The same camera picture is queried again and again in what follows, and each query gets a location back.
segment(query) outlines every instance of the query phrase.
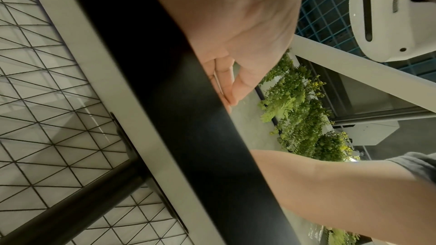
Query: metal pole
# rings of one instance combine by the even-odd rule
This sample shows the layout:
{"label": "metal pole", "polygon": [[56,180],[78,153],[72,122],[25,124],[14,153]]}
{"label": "metal pole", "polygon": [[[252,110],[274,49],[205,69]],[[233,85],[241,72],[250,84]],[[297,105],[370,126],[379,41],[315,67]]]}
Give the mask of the metal pole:
{"label": "metal pole", "polygon": [[145,183],[142,160],[127,161],[0,239],[0,245],[63,245]]}
{"label": "metal pole", "polygon": [[351,116],[337,117],[335,126],[346,126],[364,123],[382,123],[389,121],[404,121],[424,118],[434,118],[436,113],[421,107],[401,108]]}

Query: shirt sleeve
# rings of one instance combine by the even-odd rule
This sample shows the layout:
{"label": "shirt sleeve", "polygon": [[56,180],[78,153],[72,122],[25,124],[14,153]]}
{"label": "shirt sleeve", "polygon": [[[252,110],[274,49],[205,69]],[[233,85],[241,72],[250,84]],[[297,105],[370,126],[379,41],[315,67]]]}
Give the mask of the shirt sleeve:
{"label": "shirt sleeve", "polygon": [[403,156],[388,159],[388,161],[394,162],[414,175],[436,184],[436,153],[426,155],[410,152]]}

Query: white beam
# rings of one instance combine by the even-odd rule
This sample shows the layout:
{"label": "white beam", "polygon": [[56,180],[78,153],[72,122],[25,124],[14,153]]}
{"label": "white beam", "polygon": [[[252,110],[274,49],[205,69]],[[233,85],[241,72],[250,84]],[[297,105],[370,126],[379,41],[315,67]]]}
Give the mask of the white beam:
{"label": "white beam", "polygon": [[292,53],[436,113],[436,83],[295,35]]}

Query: black rod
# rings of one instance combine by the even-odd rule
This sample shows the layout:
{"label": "black rod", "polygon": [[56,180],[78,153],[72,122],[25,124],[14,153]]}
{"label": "black rod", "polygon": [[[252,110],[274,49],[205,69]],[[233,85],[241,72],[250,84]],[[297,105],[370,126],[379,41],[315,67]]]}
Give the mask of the black rod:
{"label": "black rod", "polygon": [[126,161],[0,239],[0,245],[64,245],[145,183],[137,161]]}

